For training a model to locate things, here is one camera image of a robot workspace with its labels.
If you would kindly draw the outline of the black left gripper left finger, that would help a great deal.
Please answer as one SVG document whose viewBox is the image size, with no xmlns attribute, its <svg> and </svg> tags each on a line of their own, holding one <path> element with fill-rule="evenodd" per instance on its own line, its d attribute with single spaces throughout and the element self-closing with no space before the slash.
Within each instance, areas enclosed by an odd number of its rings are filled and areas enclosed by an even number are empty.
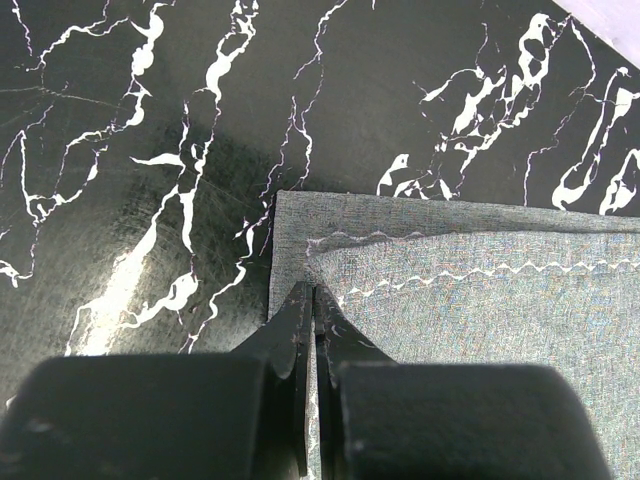
<svg viewBox="0 0 640 480">
<path fill-rule="evenodd" d="M 254 479 L 301 479 L 308 473 L 312 300 L 312 287 L 296 283 L 271 319 L 234 349 L 266 363 Z"/>
</svg>

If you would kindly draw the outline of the grey cloth napkin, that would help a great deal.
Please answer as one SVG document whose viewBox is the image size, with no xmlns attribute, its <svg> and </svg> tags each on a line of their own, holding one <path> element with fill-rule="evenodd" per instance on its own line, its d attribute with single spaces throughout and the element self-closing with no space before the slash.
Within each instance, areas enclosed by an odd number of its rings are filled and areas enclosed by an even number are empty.
<svg viewBox="0 0 640 480">
<path fill-rule="evenodd" d="M 612 475 L 638 477 L 637 219 L 282 191 L 270 309 L 303 279 L 395 360 L 557 369 Z"/>
</svg>

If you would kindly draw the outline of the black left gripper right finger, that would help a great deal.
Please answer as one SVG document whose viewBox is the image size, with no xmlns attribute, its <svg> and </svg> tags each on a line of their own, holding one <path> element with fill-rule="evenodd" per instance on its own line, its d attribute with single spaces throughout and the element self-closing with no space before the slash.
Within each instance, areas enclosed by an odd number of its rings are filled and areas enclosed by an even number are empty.
<svg viewBox="0 0 640 480">
<path fill-rule="evenodd" d="M 321 477 L 345 479 L 345 424 L 347 414 L 341 400 L 340 374 L 358 363 L 392 364 L 380 350 L 346 319 L 328 288 L 314 290 L 313 316 L 317 358 Z"/>
</svg>

